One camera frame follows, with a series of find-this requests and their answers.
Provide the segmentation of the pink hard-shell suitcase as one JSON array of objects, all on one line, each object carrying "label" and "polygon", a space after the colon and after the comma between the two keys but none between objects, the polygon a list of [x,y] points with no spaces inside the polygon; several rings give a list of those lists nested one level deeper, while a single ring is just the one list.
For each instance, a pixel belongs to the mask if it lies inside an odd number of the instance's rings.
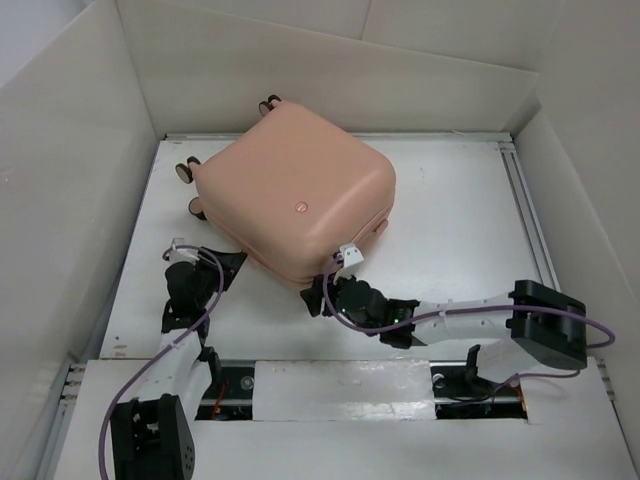
[{"label": "pink hard-shell suitcase", "polygon": [[345,244],[375,242],[395,201],[391,161],[306,107],[271,95],[261,120],[177,176],[195,187],[191,215],[281,279],[308,285]]}]

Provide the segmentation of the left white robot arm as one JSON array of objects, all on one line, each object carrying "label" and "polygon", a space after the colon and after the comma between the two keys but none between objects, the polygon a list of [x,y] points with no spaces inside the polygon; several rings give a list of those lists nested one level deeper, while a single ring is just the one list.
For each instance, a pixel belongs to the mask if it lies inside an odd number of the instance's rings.
[{"label": "left white robot arm", "polygon": [[243,266],[244,252],[172,245],[163,259],[168,299],[158,353],[115,395],[99,434],[99,472],[118,479],[190,479],[191,426],[203,397],[222,387],[219,356],[207,345],[213,309]]}]

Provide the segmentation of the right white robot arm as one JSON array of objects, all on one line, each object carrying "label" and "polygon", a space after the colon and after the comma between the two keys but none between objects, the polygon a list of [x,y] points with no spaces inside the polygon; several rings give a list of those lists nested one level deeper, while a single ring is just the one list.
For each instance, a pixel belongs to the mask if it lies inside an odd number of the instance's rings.
[{"label": "right white robot arm", "polygon": [[311,316],[334,317],[395,349],[473,341],[462,381],[480,395],[538,365],[553,378],[587,366],[584,304],[532,280],[488,299],[431,303],[387,298],[354,277],[318,275],[300,297]]}]

